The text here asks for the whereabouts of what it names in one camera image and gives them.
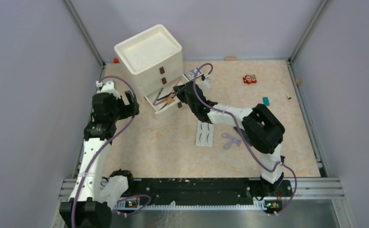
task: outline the drawer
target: drawer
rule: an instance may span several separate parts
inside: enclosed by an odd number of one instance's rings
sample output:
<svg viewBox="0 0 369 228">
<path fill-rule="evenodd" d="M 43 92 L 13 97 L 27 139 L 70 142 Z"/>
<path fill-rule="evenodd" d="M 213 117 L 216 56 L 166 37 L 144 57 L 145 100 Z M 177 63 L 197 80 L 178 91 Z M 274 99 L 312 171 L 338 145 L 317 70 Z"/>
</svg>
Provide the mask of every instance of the drawer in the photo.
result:
<svg viewBox="0 0 369 228">
<path fill-rule="evenodd" d="M 184 76 L 180 76 L 177 78 L 177 80 L 173 80 L 170 83 L 167 83 L 164 87 L 163 90 L 161 92 L 161 95 L 159 97 L 164 97 L 167 94 L 170 94 L 173 90 L 173 87 L 177 84 L 182 85 L 186 82 L 188 82 L 189 80 Z M 157 91 L 149 94 L 148 96 L 145 96 L 145 100 L 147 103 L 149 103 L 150 106 L 152 106 L 152 108 L 154 109 L 155 113 L 155 118 L 157 118 L 158 120 L 163 120 L 164 118 L 168 117 L 169 115 L 175 113 L 177 110 L 181 109 L 181 108 L 186 108 L 185 106 L 187 106 L 185 103 L 182 103 L 177 97 L 174 97 L 174 102 L 165 106 L 164 108 L 162 108 L 166 102 L 163 102 L 161 104 L 158 105 L 153 105 L 153 102 L 155 101 L 156 97 L 159 94 L 160 89 L 158 89 Z"/>
</svg>

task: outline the red object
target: red object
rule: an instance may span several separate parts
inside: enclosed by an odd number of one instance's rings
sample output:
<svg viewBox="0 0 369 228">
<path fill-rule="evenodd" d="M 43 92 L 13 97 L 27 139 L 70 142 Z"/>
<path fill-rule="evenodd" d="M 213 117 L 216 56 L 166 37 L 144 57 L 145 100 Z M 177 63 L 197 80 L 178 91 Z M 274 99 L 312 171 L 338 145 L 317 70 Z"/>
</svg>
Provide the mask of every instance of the red object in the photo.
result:
<svg viewBox="0 0 369 228">
<path fill-rule="evenodd" d="M 246 84 L 257 83 L 257 78 L 255 75 L 245 75 L 243 77 L 243 82 Z"/>
</svg>

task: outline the gray wall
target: gray wall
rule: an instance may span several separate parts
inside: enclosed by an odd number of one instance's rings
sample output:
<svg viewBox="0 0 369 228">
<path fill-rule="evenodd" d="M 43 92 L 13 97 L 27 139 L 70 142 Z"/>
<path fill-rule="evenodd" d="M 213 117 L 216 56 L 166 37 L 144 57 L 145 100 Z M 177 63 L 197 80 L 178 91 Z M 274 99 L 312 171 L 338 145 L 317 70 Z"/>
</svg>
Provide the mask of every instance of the gray wall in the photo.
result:
<svg viewBox="0 0 369 228">
<path fill-rule="evenodd" d="M 327 169 L 369 227 L 369 1 L 332 1 L 295 67 Z"/>
<path fill-rule="evenodd" d="M 50 225 L 98 75 L 61 0 L 0 0 L 0 228 Z"/>
<path fill-rule="evenodd" d="M 320 0 L 73 0 L 104 61 L 114 46 L 163 24 L 187 60 L 285 58 Z"/>
</svg>

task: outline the beige table surface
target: beige table surface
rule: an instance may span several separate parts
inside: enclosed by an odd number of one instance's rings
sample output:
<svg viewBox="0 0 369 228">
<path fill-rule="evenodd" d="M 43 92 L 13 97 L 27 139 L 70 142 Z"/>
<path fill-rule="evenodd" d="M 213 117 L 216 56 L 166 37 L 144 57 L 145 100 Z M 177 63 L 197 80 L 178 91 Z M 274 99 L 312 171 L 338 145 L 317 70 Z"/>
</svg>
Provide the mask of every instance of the beige table surface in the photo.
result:
<svg viewBox="0 0 369 228">
<path fill-rule="evenodd" d="M 189 70 L 205 62 L 185 62 Z M 234 107 L 254 107 L 262 97 L 270 101 L 269 109 L 285 127 L 281 155 L 299 177 L 319 177 L 319 170 L 284 60 L 210 61 L 214 65 L 212 86 L 204 91 L 211 101 Z M 256 84 L 244 84 L 242 77 L 255 74 Z M 105 76 L 125 78 L 122 64 L 108 64 Z M 128 90 L 118 83 L 120 94 Z M 152 107 L 140 103 L 140 114 L 123 134 L 117 137 L 106 157 L 104 176 L 118 169 L 131 170 L 136 178 L 217 178 L 259 177 L 260 168 L 243 145 L 224 150 L 229 133 L 238 137 L 229 125 L 216 124 L 212 147 L 195 145 L 198 120 L 184 106 L 165 120 L 152 117 Z M 128 120 L 117 122 L 119 131 Z M 285 170 L 285 176 L 292 174 Z"/>
</svg>

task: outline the purple scissors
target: purple scissors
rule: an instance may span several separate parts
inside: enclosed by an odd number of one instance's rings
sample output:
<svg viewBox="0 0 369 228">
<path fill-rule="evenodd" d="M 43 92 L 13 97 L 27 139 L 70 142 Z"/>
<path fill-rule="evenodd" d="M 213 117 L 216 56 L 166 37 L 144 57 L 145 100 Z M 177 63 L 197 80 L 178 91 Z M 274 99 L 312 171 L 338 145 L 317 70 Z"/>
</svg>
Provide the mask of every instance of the purple scissors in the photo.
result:
<svg viewBox="0 0 369 228">
<path fill-rule="evenodd" d="M 223 149 L 225 149 L 225 150 L 229 149 L 232 146 L 232 144 L 234 144 L 234 143 L 236 143 L 237 146 L 240 146 L 240 144 L 242 142 L 241 139 L 232 137 L 228 133 L 222 133 L 221 136 L 222 136 L 222 138 L 232 140 L 232 141 L 226 143 L 225 145 L 223 145 Z"/>
</svg>

